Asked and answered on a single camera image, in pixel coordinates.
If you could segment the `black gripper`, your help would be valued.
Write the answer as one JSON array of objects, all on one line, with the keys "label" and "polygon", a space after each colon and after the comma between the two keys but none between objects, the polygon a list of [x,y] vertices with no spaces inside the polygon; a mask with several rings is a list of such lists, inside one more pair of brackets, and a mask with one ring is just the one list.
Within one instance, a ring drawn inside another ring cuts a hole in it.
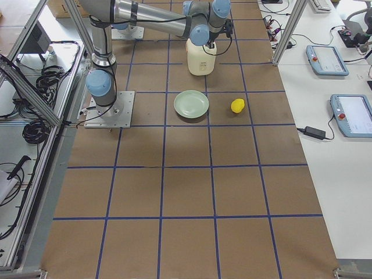
[{"label": "black gripper", "polygon": [[226,19],[224,23],[224,33],[227,38],[231,38],[233,34],[233,23],[231,19]]}]

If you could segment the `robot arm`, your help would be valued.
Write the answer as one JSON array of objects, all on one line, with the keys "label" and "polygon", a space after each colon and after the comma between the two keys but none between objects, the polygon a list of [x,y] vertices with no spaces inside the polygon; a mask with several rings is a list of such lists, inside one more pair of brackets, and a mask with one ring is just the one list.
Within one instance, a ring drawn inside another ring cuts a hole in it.
[{"label": "robot arm", "polygon": [[123,104],[116,85],[116,58],[112,52],[112,28],[139,26],[189,39],[199,47],[211,47],[220,34],[232,36],[230,1],[185,1],[182,14],[136,1],[81,1],[90,16],[94,52],[93,71],[86,86],[98,116],[118,115]]}]

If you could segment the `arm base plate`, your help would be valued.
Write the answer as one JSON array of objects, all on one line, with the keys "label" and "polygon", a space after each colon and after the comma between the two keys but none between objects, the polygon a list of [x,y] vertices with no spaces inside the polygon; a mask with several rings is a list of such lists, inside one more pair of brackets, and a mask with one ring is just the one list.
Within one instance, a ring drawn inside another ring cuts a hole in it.
[{"label": "arm base plate", "polygon": [[128,26],[124,30],[112,28],[113,41],[131,41],[142,40],[144,37],[144,28],[138,26]]},{"label": "arm base plate", "polygon": [[91,97],[90,106],[95,108],[87,112],[87,121],[83,123],[85,128],[130,128],[133,114],[135,92],[119,91],[116,102],[112,107],[103,108],[97,106]]}]

